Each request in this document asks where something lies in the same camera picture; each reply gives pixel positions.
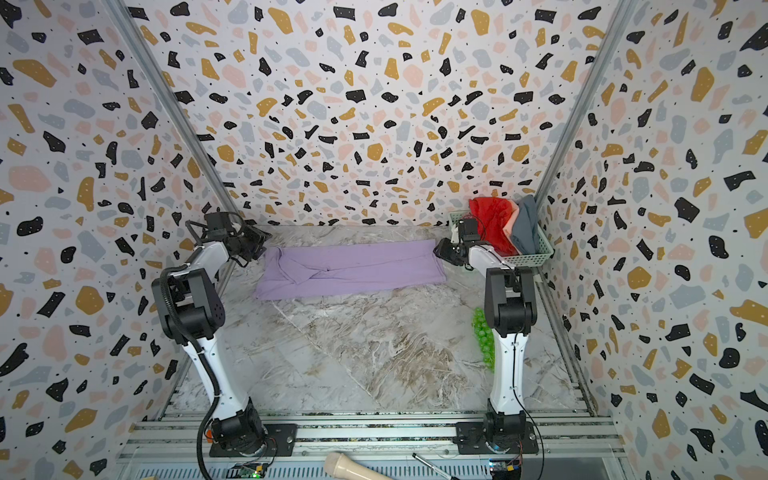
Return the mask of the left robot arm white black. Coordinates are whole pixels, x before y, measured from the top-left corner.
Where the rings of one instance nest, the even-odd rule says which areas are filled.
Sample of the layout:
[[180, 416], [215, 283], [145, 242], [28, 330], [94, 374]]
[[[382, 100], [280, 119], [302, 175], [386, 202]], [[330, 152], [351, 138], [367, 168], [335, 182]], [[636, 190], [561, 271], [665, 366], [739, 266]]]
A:
[[163, 269], [152, 293], [164, 335], [181, 346], [203, 382], [210, 406], [200, 436], [223, 451], [248, 455], [266, 445], [266, 431], [252, 400], [227, 372], [230, 361], [217, 332], [226, 321], [217, 291], [220, 270], [257, 260], [271, 235], [234, 212], [215, 212], [202, 223], [188, 221], [194, 240], [184, 263]]

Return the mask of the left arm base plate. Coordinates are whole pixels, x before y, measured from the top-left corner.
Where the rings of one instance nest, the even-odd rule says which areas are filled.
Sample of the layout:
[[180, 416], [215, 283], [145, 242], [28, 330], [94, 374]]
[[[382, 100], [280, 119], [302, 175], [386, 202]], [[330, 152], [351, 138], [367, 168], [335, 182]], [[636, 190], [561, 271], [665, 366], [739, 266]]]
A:
[[211, 458], [264, 459], [287, 458], [294, 452], [298, 435], [298, 425], [295, 423], [267, 423], [265, 439], [255, 450], [250, 447], [245, 452], [227, 450], [219, 444], [212, 443], [204, 448]]

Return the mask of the lilac t shirt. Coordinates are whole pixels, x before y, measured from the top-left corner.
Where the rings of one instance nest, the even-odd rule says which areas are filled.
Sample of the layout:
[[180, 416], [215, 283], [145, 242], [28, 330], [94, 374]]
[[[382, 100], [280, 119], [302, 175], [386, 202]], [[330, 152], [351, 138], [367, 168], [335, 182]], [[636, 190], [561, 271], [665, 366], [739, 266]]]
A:
[[446, 281], [433, 240], [274, 247], [254, 297], [262, 301], [353, 295]]

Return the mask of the mint green plastic basket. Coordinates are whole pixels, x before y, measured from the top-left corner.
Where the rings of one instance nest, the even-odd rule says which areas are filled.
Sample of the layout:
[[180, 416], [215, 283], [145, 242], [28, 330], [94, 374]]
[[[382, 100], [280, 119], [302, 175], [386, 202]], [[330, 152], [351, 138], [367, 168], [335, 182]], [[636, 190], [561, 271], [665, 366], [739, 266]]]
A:
[[[469, 210], [458, 210], [449, 213], [449, 226], [452, 221], [460, 221], [470, 215]], [[503, 260], [513, 266], [541, 267], [554, 255], [554, 248], [546, 238], [540, 225], [536, 225], [536, 253], [531, 255], [515, 255], [503, 257]]]

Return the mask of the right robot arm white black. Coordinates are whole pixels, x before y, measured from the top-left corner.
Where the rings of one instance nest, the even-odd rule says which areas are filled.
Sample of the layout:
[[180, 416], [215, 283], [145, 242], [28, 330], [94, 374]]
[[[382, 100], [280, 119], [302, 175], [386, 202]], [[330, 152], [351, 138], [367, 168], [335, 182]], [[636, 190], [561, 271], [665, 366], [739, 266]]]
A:
[[482, 422], [480, 445], [493, 453], [520, 449], [527, 437], [528, 411], [523, 402], [525, 350], [537, 322], [534, 275], [500, 256], [481, 238], [478, 221], [461, 217], [452, 236], [441, 239], [436, 256], [451, 265], [480, 273], [485, 281], [484, 319], [494, 347], [493, 386]]

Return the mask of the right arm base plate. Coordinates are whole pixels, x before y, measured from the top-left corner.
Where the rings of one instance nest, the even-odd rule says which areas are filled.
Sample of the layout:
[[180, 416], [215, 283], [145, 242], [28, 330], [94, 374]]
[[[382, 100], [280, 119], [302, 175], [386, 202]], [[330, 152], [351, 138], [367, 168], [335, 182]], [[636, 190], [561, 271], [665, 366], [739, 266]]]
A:
[[526, 422], [491, 428], [484, 422], [459, 422], [453, 443], [460, 455], [524, 455], [540, 451], [534, 427]]

